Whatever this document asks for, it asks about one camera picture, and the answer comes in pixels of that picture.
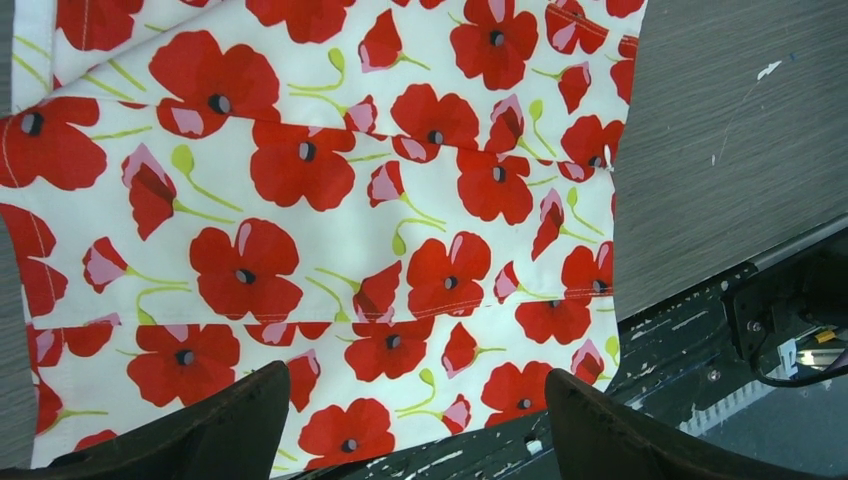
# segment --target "gray floor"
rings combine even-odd
[[[8,111],[11,1],[2,1]],[[649,0],[616,165],[620,318],[848,210],[847,16],[844,0]],[[5,467],[27,463],[34,399],[17,272],[0,234]]]

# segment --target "flower center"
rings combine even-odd
[[[600,280],[595,280],[594,282],[592,282],[592,288],[595,290],[596,293],[606,293],[606,291],[609,289],[609,285]]]
[[[209,108],[211,108],[215,113],[225,115],[232,111],[233,106],[230,104],[229,98],[216,93],[209,97]]]
[[[236,270],[236,278],[239,282],[245,285],[250,285],[256,281],[256,274],[250,270],[242,268],[241,270]]]
[[[354,450],[357,449],[357,447],[359,447],[359,444],[356,443],[356,440],[352,438],[348,438],[347,440],[342,442],[342,451],[345,453],[353,453]]]
[[[498,183],[506,182],[506,169],[503,167],[495,167],[492,169],[492,176],[495,177],[495,181]]]
[[[315,160],[315,152],[317,150],[314,143],[303,142],[297,147],[297,156],[304,162],[311,162]]]
[[[500,47],[503,45],[504,41],[506,41],[506,37],[500,30],[492,30],[489,32],[489,43],[493,46]]]
[[[400,335],[389,335],[386,337],[386,348],[394,350],[400,346]]]
[[[41,134],[41,128],[44,126],[44,115],[38,112],[32,112],[24,115],[21,120],[21,130],[31,137],[37,137]]]
[[[441,145],[445,143],[445,136],[438,130],[431,130],[430,133],[427,134],[427,140],[430,143]]]
[[[177,357],[177,365],[184,367],[194,363],[194,352],[191,350],[180,350],[174,356]]]

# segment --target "white fabric with red flowers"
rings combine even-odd
[[[0,214],[33,464],[275,359],[275,475],[539,411],[554,367],[604,389],[644,9],[17,2]]]

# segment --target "folded cloth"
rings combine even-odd
[[[644,9],[18,1],[0,214],[33,465],[275,359],[278,473],[537,412],[554,367],[603,390]]]

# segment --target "floral fabric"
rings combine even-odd
[[[606,387],[644,0],[49,3],[0,123],[34,465],[274,359],[277,473]]]

